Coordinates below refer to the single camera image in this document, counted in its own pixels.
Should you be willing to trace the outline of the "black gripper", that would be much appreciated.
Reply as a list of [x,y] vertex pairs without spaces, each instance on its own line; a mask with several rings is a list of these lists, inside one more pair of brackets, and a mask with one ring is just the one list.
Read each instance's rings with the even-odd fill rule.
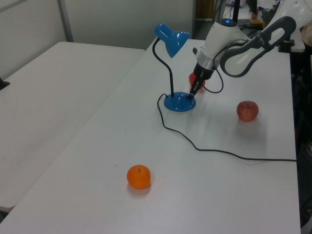
[[189,75],[190,93],[188,99],[193,99],[197,92],[204,86],[205,80],[209,80],[215,68],[206,69],[199,63],[195,65],[194,72]]

